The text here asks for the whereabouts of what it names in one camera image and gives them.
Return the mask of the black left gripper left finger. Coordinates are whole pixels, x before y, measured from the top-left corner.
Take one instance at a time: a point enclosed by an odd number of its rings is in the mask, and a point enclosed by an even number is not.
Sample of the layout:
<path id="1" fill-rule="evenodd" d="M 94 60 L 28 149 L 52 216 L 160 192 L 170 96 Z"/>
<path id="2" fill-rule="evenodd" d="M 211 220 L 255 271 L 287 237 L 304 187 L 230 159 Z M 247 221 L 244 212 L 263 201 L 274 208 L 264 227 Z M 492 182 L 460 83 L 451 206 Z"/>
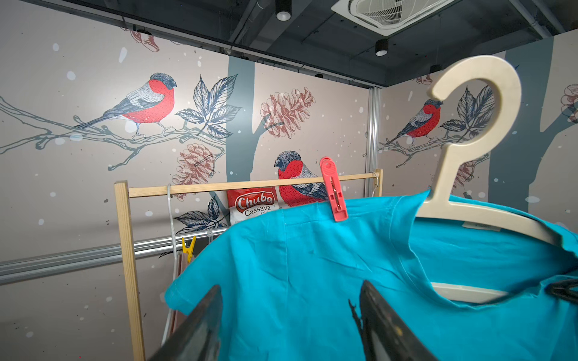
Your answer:
<path id="1" fill-rule="evenodd" d="M 151 360 L 218 360 L 222 313 L 221 288 L 215 285 Z"/>

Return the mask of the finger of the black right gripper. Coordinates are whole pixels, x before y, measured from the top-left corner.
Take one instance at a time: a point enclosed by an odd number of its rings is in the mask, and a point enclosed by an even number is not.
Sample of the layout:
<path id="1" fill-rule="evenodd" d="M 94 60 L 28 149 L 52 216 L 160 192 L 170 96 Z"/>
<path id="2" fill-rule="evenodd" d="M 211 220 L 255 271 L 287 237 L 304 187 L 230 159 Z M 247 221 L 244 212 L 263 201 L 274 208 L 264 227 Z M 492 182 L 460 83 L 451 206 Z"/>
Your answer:
<path id="1" fill-rule="evenodd" d="M 557 299 L 561 299 L 563 301 L 577 305 L 578 304 L 577 287 L 578 287 L 577 279 L 557 281 L 547 286 L 546 293 Z"/>

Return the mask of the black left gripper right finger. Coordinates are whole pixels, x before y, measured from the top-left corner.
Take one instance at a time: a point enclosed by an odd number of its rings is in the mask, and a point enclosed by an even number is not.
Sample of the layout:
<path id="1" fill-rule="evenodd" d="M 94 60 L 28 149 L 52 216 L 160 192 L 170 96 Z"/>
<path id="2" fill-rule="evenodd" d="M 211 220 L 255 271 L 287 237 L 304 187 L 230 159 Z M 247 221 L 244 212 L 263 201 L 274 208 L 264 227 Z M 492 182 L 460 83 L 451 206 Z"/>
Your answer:
<path id="1" fill-rule="evenodd" d="M 367 360 L 437 359 L 369 281 L 362 284 L 359 308 L 358 326 Z"/>

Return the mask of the teal t-shirt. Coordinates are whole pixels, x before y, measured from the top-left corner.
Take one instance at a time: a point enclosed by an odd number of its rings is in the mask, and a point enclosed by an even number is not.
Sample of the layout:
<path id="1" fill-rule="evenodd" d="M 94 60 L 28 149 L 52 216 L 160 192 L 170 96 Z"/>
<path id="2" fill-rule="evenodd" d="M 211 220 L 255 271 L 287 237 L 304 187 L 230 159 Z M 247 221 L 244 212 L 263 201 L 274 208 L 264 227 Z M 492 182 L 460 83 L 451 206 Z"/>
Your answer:
<path id="1" fill-rule="evenodd" d="M 362 360 L 369 281 L 441 360 L 575 360 L 577 306 L 546 293 L 577 279 L 560 246 L 507 230 L 418 218 L 425 193 L 272 211 L 230 227 L 183 272 L 193 311 L 218 285 L 222 360 Z"/>

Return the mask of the wooden ring hanger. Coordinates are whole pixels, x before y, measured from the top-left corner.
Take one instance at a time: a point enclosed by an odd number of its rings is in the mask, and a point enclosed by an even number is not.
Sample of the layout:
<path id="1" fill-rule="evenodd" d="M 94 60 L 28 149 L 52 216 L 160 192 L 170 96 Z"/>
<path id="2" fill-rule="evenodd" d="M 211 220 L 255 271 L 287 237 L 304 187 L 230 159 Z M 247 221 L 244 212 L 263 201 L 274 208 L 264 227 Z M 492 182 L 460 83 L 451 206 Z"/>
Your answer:
<path id="1" fill-rule="evenodd" d="M 427 199 L 418 210 L 418 218 L 461 221 L 509 230 L 533 239 L 560 246 L 557 233 L 531 218 L 481 205 L 453 202 L 452 185 L 459 167 L 497 147 L 515 123 L 522 99 L 522 86 L 513 66 L 495 56 L 476 56 L 460 60 L 448 67 L 430 85 L 430 98 L 444 101 L 468 81 L 483 81 L 492 90 L 495 109 L 482 135 L 465 143 L 444 144 L 440 161 Z"/>

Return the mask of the red clothespin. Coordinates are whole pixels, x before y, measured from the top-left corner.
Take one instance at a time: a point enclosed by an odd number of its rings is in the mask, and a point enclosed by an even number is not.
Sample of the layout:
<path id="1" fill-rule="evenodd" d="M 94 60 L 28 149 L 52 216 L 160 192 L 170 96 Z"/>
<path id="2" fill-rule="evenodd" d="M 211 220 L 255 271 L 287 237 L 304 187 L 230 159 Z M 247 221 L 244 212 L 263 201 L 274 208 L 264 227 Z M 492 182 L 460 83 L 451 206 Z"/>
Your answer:
<path id="1" fill-rule="evenodd" d="M 349 218 L 346 202 L 343 196 L 340 177 L 336 164 L 329 157 L 324 157 L 320 161 L 320 168 L 324 185 L 328 192 L 328 200 L 331 211 L 336 222 L 343 222 Z"/>

